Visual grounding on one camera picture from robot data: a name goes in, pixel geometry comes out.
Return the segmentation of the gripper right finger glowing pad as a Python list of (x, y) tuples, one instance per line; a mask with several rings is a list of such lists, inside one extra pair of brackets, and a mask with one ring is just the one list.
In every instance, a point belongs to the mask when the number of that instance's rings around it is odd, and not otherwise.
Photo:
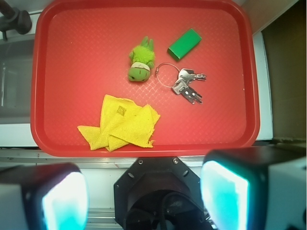
[(307, 150), (298, 146), (215, 149), (200, 172), (204, 207), (220, 230), (304, 230)]

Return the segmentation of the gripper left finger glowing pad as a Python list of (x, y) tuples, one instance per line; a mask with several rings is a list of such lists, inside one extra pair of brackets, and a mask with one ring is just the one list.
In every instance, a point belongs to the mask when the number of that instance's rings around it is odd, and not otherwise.
[(73, 163), (0, 169), (2, 230), (83, 230), (88, 209), (87, 181)]

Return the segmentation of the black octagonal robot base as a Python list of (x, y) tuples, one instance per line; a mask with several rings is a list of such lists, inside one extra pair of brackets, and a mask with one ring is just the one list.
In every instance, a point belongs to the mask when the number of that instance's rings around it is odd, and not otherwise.
[(177, 157), (138, 158), (114, 183), (115, 221), (125, 230), (211, 230), (200, 178)]

